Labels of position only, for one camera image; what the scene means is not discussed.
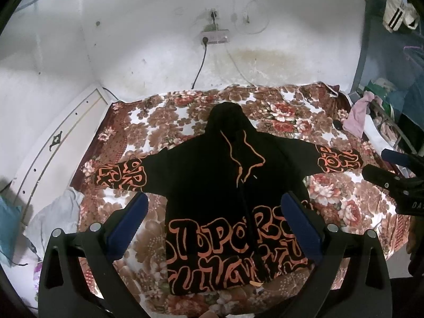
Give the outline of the light grey cloth on floor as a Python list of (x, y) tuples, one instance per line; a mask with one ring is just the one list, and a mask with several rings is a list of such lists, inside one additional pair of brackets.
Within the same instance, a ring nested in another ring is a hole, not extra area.
[(83, 193), (69, 187), (29, 221), (24, 230), (24, 236), (29, 240), (31, 250), (38, 258), (44, 258), (48, 241), (54, 229), (60, 228), (65, 233), (77, 232), (83, 199)]

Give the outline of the pink cloth on rack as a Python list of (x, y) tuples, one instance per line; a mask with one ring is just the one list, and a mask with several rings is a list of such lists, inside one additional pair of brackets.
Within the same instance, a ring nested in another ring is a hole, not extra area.
[(343, 130), (361, 139), (364, 132), (366, 110), (374, 99), (375, 95), (372, 92), (365, 91), (363, 96), (351, 107), (347, 119), (342, 124)]

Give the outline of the black hoodie with orange lettering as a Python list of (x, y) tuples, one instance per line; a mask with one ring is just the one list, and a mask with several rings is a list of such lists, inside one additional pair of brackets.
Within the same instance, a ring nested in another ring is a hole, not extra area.
[(176, 296), (269, 282), (308, 265), (281, 199), (309, 198), (307, 176), (359, 169), (359, 152), (256, 130), (240, 105), (221, 103), (203, 134), (94, 174), (102, 187), (166, 198), (166, 263)]

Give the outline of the teal cloth at left edge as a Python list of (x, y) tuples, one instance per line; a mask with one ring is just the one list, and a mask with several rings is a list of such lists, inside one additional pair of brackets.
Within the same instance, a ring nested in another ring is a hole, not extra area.
[(0, 209), (1, 260), (10, 266), (20, 231), (22, 207), (11, 205), (1, 197)]

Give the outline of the white power strip on wall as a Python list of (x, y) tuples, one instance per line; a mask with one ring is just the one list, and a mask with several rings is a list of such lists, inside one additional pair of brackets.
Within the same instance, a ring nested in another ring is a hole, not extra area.
[(205, 45), (219, 45), (228, 43), (230, 32), (228, 29), (218, 29), (200, 33), (201, 42)]

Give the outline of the white headboard panel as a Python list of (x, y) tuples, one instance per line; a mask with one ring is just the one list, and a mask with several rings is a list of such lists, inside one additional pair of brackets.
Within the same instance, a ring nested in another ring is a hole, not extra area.
[(23, 224), (69, 187), (110, 104), (101, 85), (89, 86), (34, 143), (6, 191), (6, 199), (22, 207)]

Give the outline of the white black striped garment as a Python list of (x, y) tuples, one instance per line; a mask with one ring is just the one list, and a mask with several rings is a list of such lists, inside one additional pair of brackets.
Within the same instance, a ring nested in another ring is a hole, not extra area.
[(401, 26), (416, 30), (420, 16), (408, 0), (387, 0), (382, 23), (388, 32), (396, 32)]

